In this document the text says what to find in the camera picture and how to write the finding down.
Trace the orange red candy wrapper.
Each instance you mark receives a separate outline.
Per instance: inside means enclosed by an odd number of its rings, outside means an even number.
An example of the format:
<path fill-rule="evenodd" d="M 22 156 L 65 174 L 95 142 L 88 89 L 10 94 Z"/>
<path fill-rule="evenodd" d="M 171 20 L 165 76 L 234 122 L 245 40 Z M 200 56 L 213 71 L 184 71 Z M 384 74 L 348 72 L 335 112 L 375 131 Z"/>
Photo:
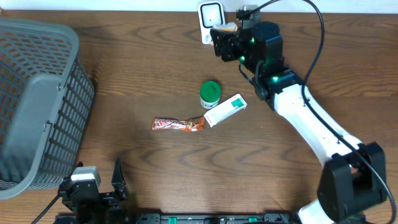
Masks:
<path fill-rule="evenodd" d="M 185 132 L 201 131 L 205 123 L 204 117 L 177 120 L 169 118 L 154 118 L 151 130 L 157 129 L 178 129 Z"/>

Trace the grey plastic mesh basket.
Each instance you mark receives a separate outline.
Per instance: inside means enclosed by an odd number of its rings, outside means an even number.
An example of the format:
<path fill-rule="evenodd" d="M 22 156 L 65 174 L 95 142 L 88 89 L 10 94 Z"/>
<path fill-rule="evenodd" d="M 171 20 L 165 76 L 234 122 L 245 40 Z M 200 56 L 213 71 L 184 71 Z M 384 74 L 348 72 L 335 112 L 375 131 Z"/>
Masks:
<path fill-rule="evenodd" d="M 51 189 L 75 168 L 95 86 L 68 26 L 1 19 L 1 198 Z"/>

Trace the orange snack packet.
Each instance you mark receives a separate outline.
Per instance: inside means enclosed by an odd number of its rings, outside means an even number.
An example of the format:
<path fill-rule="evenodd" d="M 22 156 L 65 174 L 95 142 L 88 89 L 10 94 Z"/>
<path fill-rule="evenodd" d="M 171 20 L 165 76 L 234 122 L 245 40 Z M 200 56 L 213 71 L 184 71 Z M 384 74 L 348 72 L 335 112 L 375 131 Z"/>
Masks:
<path fill-rule="evenodd" d="M 220 32 L 236 32 L 237 29 L 238 29 L 238 26 L 234 22 L 229 22 L 227 24 L 214 25 L 210 29 L 211 45 L 215 46 L 216 41 L 219 39 Z"/>

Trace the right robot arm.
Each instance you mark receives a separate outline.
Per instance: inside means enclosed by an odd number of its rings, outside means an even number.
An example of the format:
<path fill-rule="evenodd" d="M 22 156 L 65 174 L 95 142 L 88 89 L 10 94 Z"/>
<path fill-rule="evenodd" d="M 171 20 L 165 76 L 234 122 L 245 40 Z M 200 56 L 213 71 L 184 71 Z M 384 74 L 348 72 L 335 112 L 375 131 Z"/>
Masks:
<path fill-rule="evenodd" d="M 362 223 L 361 212 L 383 203 L 386 159 L 375 142 L 363 144 L 345 131 L 284 63 L 279 26 L 259 22 L 248 29 L 210 30 L 215 54 L 249 70 L 256 95 L 304 138 L 322 165 L 317 198 L 295 215 L 297 223 Z"/>

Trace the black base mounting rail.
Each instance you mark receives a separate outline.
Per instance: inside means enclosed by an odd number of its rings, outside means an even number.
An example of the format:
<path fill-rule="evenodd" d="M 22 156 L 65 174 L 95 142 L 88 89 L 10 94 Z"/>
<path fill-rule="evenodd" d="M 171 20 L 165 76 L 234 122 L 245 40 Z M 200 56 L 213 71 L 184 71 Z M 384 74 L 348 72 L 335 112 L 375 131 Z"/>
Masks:
<path fill-rule="evenodd" d="M 165 214 L 142 213 L 136 215 L 135 224 L 251 224 L 251 223 L 301 223 L 294 213 L 268 212 L 247 214 Z"/>

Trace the white barcode scanner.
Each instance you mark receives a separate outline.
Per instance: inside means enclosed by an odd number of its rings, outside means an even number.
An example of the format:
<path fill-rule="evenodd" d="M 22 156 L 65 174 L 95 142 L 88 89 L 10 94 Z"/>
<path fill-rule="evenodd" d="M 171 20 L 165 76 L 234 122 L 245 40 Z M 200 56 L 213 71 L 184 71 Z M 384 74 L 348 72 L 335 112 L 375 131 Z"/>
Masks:
<path fill-rule="evenodd" d="M 214 25 L 225 24 L 224 9 L 219 1 L 201 2 L 198 5 L 198 17 L 201 31 L 201 42 L 211 44 L 210 29 Z"/>

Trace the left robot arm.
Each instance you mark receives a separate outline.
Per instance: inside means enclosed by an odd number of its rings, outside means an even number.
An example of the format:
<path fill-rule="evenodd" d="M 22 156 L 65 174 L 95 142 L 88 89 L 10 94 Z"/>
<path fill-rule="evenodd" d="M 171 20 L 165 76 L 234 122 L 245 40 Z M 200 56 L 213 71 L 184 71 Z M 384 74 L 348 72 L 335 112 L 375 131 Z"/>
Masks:
<path fill-rule="evenodd" d="M 100 183 L 98 168 L 79 162 L 58 188 L 58 196 L 71 214 L 57 215 L 54 223 L 129 223 L 129 212 L 122 204 L 129 199 L 129 192 L 119 159 L 115 162 L 111 179 L 114 190 L 101 193 Z"/>

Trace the green lid white jar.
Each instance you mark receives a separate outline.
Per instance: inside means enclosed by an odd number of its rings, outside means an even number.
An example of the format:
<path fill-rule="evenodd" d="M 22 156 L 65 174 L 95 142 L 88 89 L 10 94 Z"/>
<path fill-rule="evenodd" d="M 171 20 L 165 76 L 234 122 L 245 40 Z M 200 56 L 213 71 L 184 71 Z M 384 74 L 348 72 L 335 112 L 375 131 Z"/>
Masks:
<path fill-rule="evenodd" d="M 221 98 L 221 87 L 217 82 L 207 81 L 200 88 L 200 104 L 210 110 L 216 107 Z"/>

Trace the white green Panadol box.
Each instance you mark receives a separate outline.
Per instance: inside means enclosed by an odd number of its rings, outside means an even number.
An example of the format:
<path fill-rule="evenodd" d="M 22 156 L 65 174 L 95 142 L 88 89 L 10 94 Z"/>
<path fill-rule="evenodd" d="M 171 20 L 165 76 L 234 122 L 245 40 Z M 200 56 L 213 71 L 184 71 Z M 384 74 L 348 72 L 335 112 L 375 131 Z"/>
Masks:
<path fill-rule="evenodd" d="M 230 99 L 217 105 L 213 109 L 207 111 L 204 114 L 204 118 L 212 128 L 218 123 L 224 121 L 226 118 L 229 118 L 231 115 L 245 109 L 247 105 L 248 104 L 244 98 L 238 93 L 232 96 Z"/>

